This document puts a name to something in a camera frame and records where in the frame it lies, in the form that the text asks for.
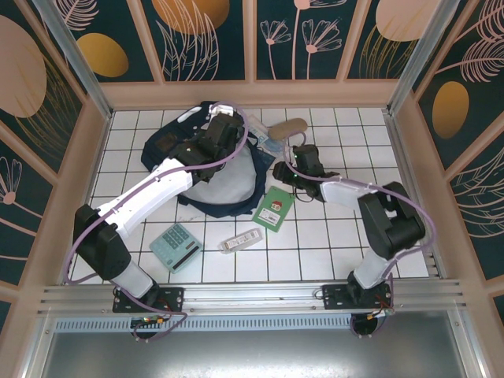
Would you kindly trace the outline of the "green notebook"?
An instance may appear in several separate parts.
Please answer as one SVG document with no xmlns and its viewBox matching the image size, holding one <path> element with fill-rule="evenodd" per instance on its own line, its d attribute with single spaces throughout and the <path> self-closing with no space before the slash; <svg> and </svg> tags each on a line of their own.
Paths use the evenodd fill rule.
<svg viewBox="0 0 504 378">
<path fill-rule="evenodd" d="M 272 232 L 278 232 L 295 202 L 295 196 L 271 186 L 259 204 L 252 221 Z"/>
</svg>

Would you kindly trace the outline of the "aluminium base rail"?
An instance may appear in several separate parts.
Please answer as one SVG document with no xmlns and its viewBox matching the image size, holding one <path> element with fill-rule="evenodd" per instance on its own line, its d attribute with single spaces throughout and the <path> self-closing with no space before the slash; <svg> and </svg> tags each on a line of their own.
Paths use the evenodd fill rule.
<svg viewBox="0 0 504 378">
<path fill-rule="evenodd" d="M 323 282 L 195 283 L 184 286 L 183 311 L 190 315 L 312 313 L 324 310 Z M 396 312 L 453 310 L 467 301 L 456 280 L 399 279 L 393 284 Z M 43 289 L 37 313 L 54 316 L 111 315 L 113 286 L 84 284 Z"/>
</svg>

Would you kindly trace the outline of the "tan pencil case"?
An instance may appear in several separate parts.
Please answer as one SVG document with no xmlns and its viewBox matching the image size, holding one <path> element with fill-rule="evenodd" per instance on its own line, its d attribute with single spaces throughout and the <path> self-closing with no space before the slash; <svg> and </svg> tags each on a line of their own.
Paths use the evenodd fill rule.
<svg viewBox="0 0 504 378">
<path fill-rule="evenodd" d="M 302 118 L 292 118 L 273 125 L 268 130 L 269 138 L 273 140 L 283 140 L 293 133 L 305 132 L 308 124 Z"/>
</svg>

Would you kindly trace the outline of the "navy blue backpack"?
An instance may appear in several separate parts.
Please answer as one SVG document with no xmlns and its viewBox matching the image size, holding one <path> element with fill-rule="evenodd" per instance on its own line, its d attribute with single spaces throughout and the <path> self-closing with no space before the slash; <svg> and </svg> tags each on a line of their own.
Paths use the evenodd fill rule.
<svg viewBox="0 0 504 378">
<path fill-rule="evenodd" d="M 144 144 L 141 162 L 153 172 L 179 144 L 192 138 L 209 126 L 209 107 L 223 105 L 201 102 L 175 120 L 162 126 Z M 243 117 L 235 110 L 234 117 Z M 275 157 L 258 147 L 258 140 L 249 132 L 246 144 L 233 159 L 209 171 L 204 179 L 202 170 L 192 171 L 193 186 L 176 198 L 182 206 L 193 206 L 214 218 L 237 217 L 251 214 L 265 193 L 266 174 Z"/>
</svg>

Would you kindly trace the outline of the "teal calculator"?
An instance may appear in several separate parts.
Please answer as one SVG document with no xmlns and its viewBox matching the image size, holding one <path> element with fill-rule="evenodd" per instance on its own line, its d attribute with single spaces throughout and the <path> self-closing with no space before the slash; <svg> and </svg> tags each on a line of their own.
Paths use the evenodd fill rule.
<svg viewBox="0 0 504 378">
<path fill-rule="evenodd" d="M 165 230 L 150 244 L 150 250 L 171 273 L 179 272 L 202 249 L 203 245 L 178 223 Z"/>
</svg>

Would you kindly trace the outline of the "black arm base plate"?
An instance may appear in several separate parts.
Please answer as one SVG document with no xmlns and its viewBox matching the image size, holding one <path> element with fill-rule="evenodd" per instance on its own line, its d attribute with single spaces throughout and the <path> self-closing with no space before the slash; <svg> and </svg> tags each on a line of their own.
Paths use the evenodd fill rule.
<svg viewBox="0 0 504 378">
<path fill-rule="evenodd" d="M 329 284 L 322 287 L 325 309 L 378 309 L 392 300 L 390 286 L 379 284 L 370 289 L 361 289 L 349 284 Z"/>
<path fill-rule="evenodd" d="M 143 297 L 138 298 L 142 306 L 132 301 L 120 288 L 113 289 L 113 296 L 114 313 L 152 313 L 150 307 L 161 311 L 181 312 L 184 289 L 154 285 Z"/>
</svg>

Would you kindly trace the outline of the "clear pen pack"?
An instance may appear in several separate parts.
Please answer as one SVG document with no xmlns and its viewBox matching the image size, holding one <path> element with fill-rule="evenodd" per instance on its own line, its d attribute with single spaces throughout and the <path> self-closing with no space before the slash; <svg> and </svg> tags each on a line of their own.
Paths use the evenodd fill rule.
<svg viewBox="0 0 504 378">
<path fill-rule="evenodd" d="M 256 116 L 247 117 L 249 132 L 258 140 L 258 147 L 264 152 L 278 157 L 279 144 L 269 138 L 269 130 Z"/>
</svg>

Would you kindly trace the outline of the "aluminium side rail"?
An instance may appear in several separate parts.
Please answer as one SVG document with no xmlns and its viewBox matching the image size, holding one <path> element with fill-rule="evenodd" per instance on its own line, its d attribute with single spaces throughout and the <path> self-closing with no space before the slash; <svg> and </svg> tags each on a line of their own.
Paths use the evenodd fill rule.
<svg viewBox="0 0 504 378">
<path fill-rule="evenodd" d="M 402 135 L 397 120 L 384 110 L 384 121 L 387 127 L 391 146 L 394 151 L 398 170 L 409 197 L 420 205 L 424 210 L 427 209 L 417 185 L 417 179 L 410 163 L 409 155 L 405 143 L 402 141 Z M 422 250 L 423 257 L 419 252 L 410 254 L 399 260 L 397 263 L 398 273 L 403 279 L 442 279 L 444 267 L 438 262 L 438 250 L 435 244 Z"/>
</svg>

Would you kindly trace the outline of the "aluminium frame post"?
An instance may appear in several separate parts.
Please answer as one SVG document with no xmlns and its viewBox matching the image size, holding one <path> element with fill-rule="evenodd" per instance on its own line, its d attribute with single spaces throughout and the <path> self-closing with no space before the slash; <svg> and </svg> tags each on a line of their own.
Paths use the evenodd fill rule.
<svg viewBox="0 0 504 378">
<path fill-rule="evenodd" d="M 70 65 L 75 69 L 77 76 L 86 87 L 101 115 L 107 120 L 111 119 L 113 108 L 105 97 L 98 80 L 86 62 L 72 33 L 65 25 L 56 5 L 52 0 L 32 0 L 41 17 L 45 20 L 57 44 L 65 53 Z"/>
<path fill-rule="evenodd" d="M 460 0 L 441 0 L 435 8 L 387 104 L 386 115 L 389 117 L 394 117 L 401 109 L 421 70 L 426 66 L 448 24 L 453 19 L 459 3 Z"/>
</svg>

